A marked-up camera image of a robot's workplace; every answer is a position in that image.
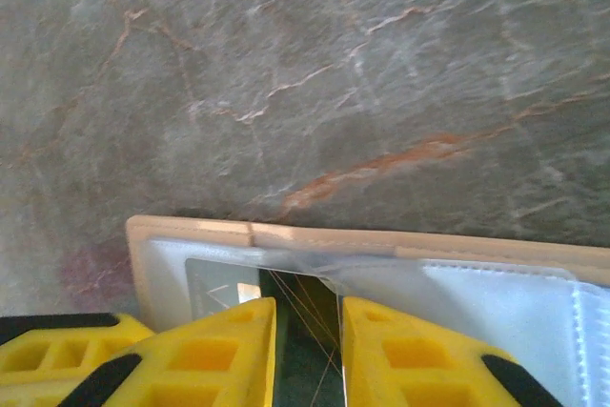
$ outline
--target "gray marble countertop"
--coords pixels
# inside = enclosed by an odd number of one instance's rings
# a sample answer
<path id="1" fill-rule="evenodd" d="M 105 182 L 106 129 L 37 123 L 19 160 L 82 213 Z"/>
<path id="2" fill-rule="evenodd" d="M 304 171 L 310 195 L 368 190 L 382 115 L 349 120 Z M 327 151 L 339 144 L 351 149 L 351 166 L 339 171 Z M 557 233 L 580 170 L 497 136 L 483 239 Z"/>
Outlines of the gray marble countertop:
<path id="1" fill-rule="evenodd" d="M 0 311 L 185 214 L 610 245 L 610 0 L 0 0 Z"/>

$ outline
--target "black rubber pad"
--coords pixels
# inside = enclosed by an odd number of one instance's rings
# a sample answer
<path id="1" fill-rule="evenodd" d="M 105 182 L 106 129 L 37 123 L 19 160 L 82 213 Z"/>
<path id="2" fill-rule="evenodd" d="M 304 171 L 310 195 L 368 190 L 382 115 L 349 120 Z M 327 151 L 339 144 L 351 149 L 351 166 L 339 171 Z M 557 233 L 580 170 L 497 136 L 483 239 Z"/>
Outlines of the black rubber pad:
<path id="1" fill-rule="evenodd" d="M 99 407 L 130 376 L 142 356 L 129 354 L 105 362 L 62 400 L 58 407 Z"/>
<path id="2" fill-rule="evenodd" d="M 113 314 L 2 316 L 0 345 L 35 329 L 108 328 L 118 323 Z"/>
<path id="3" fill-rule="evenodd" d="M 489 372 L 522 407 L 562 407 L 529 372 L 518 364 L 495 355 L 481 357 Z"/>

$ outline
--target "marble surface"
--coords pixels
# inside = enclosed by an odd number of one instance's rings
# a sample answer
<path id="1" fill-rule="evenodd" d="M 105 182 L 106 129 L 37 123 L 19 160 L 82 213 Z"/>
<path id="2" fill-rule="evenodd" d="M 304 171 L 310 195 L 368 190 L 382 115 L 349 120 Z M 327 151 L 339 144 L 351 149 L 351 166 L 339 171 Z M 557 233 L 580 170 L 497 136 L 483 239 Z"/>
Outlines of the marble surface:
<path id="1" fill-rule="evenodd" d="M 182 214 L 610 246 L 610 0 L 0 0 L 0 312 Z"/>

